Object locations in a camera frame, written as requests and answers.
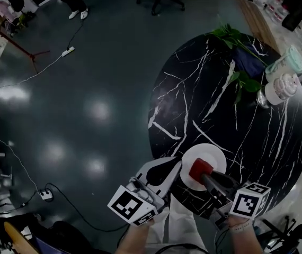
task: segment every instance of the white plate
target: white plate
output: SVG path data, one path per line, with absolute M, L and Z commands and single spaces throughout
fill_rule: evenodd
M 196 191 L 206 191 L 205 186 L 189 176 L 190 169 L 197 158 L 208 162 L 215 171 L 225 174 L 226 158 L 217 146 L 212 144 L 198 144 L 187 150 L 182 157 L 182 169 L 180 176 L 187 187 Z

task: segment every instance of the black marble table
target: black marble table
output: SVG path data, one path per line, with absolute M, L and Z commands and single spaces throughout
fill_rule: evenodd
M 242 35 L 270 64 L 280 56 L 271 47 Z M 243 93 L 234 106 L 238 70 L 234 52 L 211 35 L 179 47 L 155 82 L 149 110 L 149 139 L 154 158 L 182 156 L 200 143 L 218 146 L 227 159 L 226 174 L 271 187 L 265 210 L 276 206 L 302 171 L 302 87 L 288 101 L 262 109 L 255 94 Z M 263 75 L 256 77 L 266 84 Z M 208 218 L 213 209 L 207 191 L 187 188 L 180 177 L 171 193 L 193 213 Z

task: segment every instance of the green plant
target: green plant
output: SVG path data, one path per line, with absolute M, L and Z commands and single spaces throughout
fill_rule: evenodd
M 260 59 L 257 55 L 255 55 L 251 50 L 249 50 L 241 42 L 242 34 L 240 33 L 240 31 L 238 31 L 237 29 L 232 28 L 229 24 L 221 25 L 220 28 L 217 28 L 217 29 L 213 30 L 210 34 L 214 35 L 219 40 L 224 41 L 225 44 L 230 49 L 232 49 L 233 46 L 238 46 L 238 47 L 244 49 L 245 51 L 247 51 L 248 53 L 253 55 L 255 58 L 257 58 L 260 62 L 262 62 L 265 66 L 267 66 L 267 64 L 262 59 Z
M 248 92 L 257 92 L 261 89 L 262 85 L 254 79 L 250 79 L 247 73 L 243 70 L 235 71 L 229 81 L 231 84 L 233 81 L 237 81 L 238 92 L 234 105 L 236 105 L 242 98 L 242 89 L 244 88 Z

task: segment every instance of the dark floor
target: dark floor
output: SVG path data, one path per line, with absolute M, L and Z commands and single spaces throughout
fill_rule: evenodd
M 108 201 L 152 159 L 149 100 L 163 64 L 180 45 L 221 22 L 243 33 L 250 30 L 235 0 L 183 0 L 185 12 L 165 1 L 160 16 L 151 16 L 153 0 L 141 5 L 136 0 L 84 1 L 90 14 L 71 43 L 76 50 L 39 77 L 0 89 L 0 139 L 13 142 L 39 188 L 56 184 L 94 226 L 112 229 L 123 221 L 106 207 Z M 39 56 L 39 69 L 61 55 L 78 29 L 80 17 L 69 21 L 69 13 L 54 0 L 15 37 L 30 52 L 51 51 Z M 27 57 L 8 44 L 0 60 L 0 85 L 33 74 Z M 32 195 L 34 185 L 10 153 L 6 161 L 13 166 L 12 196 L 19 205 Z M 26 211 L 42 214 L 46 225 L 66 220 L 94 247 L 114 251 L 122 231 L 94 231 L 54 194 L 52 203 L 36 196 Z M 211 224 L 201 220 L 198 226 L 214 253 Z

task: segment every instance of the red stand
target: red stand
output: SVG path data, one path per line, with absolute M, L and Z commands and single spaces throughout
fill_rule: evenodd
M 45 52 L 39 52 L 39 53 L 35 53 L 35 54 L 31 54 L 29 52 L 27 52 L 24 48 L 22 48 L 20 45 L 18 45 L 17 43 L 15 43 L 11 38 L 9 38 L 7 35 L 5 35 L 2 31 L 0 31 L 0 35 L 7 39 L 8 42 L 10 42 L 12 45 L 14 45 L 15 47 L 17 47 L 19 50 L 21 50 L 23 53 L 25 53 L 32 61 L 32 64 L 33 64 L 33 67 L 34 67 L 34 70 L 36 72 L 36 74 L 38 73 L 36 67 L 35 67 L 35 57 L 36 56 L 39 56 L 39 55 L 42 55 L 43 53 L 49 53 L 50 51 L 45 51 Z

